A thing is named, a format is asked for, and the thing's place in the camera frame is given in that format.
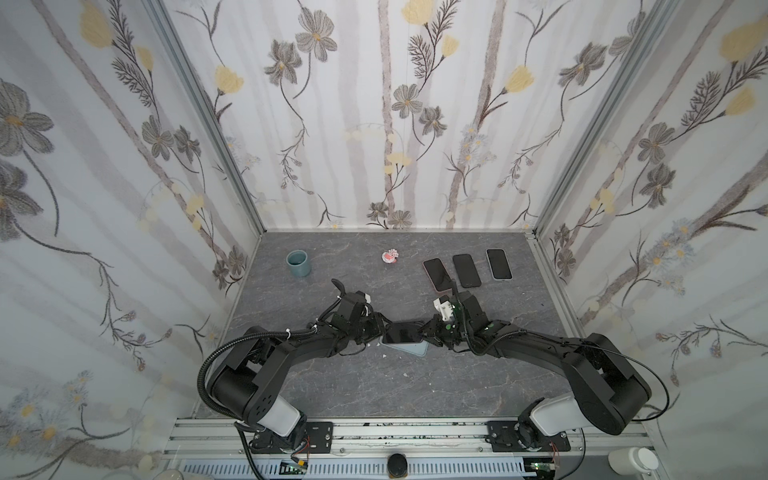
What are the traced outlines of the black phone case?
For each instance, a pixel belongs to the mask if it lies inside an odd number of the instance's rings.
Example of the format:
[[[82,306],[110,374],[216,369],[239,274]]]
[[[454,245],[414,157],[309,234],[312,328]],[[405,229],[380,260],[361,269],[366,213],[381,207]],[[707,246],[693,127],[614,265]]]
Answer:
[[[477,288],[482,285],[474,259],[470,254],[456,254],[452,257],[452,262],[463,288]]]

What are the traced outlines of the pale green phone case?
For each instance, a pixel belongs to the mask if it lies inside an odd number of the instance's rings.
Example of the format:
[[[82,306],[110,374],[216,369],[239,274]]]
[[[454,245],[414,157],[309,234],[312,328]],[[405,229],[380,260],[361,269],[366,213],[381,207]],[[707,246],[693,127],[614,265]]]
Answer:
[[[416,357],[425,357],[429,344],[426,342],[419,342],[419,343],[384,343],[384,346],[407,353],[410,355],[414,355]]]

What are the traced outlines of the pink phone case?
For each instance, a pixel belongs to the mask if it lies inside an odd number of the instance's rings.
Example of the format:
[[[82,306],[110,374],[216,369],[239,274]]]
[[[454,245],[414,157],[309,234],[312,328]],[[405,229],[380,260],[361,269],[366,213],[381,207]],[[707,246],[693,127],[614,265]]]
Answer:
[[[445,292],[452,289],[453,279],[439,258],[426,260],[422,265],[436,292]]]

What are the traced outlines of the light blue phone case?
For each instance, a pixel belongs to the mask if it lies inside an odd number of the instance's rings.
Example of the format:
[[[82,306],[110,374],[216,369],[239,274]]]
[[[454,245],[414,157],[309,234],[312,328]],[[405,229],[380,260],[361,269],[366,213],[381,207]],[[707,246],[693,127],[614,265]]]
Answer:
[[[512,270],[503,249],[487,249],[486,257],[494,280],[504,281],[512,279]]]

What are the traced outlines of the black smartphone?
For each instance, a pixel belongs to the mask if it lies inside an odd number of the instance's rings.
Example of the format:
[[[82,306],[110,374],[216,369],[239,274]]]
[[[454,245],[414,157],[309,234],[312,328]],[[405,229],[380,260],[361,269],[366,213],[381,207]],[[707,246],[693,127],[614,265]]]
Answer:
[[[382,341],[389,345],[418,344],[423,341],[418,322],[394,322],[386,325]]]

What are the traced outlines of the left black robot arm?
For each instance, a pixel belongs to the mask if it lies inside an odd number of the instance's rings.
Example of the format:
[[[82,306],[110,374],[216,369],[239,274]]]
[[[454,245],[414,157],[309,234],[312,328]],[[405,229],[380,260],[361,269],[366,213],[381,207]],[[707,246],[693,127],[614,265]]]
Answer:
[[[299,363],[330,358],[351,343],[366,346],[382,336],[389,323],[374,310],[362,291],[348,292],[332,281],[336,300],[316,320],[299,330],[268,331],[252,327],[215,349],[199,369],[196,388],[211,410],[234,420],[253,476],[256,466],[247,439],[261,429],[278,437],[284,449],[295,450],[305,440],[306,415],[282,399],[280,391],[290,369]]]

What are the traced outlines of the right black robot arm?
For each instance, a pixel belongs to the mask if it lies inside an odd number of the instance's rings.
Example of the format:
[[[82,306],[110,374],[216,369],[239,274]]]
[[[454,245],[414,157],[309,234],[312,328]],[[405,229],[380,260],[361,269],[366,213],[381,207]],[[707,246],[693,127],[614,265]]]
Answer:
[[[548,439],[585,427],[618,436],[643,421],[637,414],[653,392],[637,371],[641,363],[606,336],[556,336],[491,319],[467,291],[440,297],[435,308],[432,318],[418,323],[419,339],[452,350],[463,345],[475,356],[519,360],[567,381],[568,393],[537,399],[517,417],[513,442],[520,448],[539,450]]]

